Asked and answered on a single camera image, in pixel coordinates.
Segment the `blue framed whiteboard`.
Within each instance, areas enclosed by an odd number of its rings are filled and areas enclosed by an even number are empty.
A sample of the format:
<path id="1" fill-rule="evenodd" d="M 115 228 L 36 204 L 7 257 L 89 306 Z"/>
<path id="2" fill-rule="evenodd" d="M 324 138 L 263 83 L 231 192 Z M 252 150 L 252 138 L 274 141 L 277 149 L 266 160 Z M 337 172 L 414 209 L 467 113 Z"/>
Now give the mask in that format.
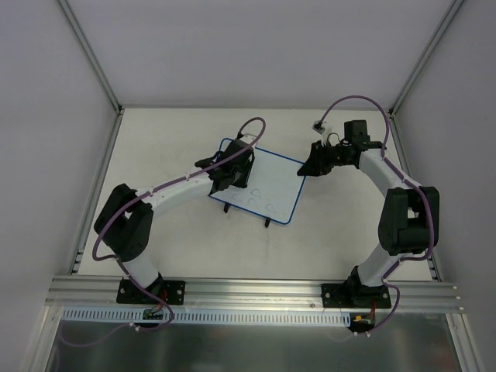
<path id="1" fill-rule="evenodd" d="M 297 175 L 303 163 L 258 147 L 254 157 L 245 188 L 230 186 L 211 198 L 271 222 L 289 224 L 306 180 Z"/>

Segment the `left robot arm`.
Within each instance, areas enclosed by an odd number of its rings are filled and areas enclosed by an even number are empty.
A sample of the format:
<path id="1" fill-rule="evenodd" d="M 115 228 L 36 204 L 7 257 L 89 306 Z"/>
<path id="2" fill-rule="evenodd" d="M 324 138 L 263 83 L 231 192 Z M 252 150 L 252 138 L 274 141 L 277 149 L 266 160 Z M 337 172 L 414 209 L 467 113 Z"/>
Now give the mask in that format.
<path id="1" fill-rule="evenodd" d="M 139 191 L 127 184 L 112 190 L 94 224 L 98 234 L 94 250 L 99 243 L 111 249 L 111 257 L 136 282 L 134 293 L 141 301 L 152 303 L 166 297 L 164 279 L 146 253 L 153 221 L 196 198 L 232 185 L 246 187 L 255 160 L 251 139 L 241 136 L 232 140 L 224 150 L 197 161 L 188 175 L 159 191 Z"/>

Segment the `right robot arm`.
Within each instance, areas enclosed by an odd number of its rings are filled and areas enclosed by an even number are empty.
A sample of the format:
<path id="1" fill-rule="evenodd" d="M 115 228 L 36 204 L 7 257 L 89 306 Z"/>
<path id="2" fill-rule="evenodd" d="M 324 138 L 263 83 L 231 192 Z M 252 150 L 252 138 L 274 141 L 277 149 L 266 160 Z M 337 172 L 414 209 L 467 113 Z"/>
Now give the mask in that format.
<path id="1" fill-rule="evenodd" d="M 378 244 L 354 267 L 342 284 L 323 284 L 324 308 L 390 308 L 388 278 L 408 261 L 427 260 L 439 238 L 439 192 L 413 181 L 386 156 L 384 142 L 371 140 L 367 123 L 344 124 L 344 137 L 331 144 L 333 131 L 322 121 L 312 128 L 320 134 L 297 174 L 327 175 L 335 167 L 354 166 L 369 177 L 384 197 L 378 223 Z"/>

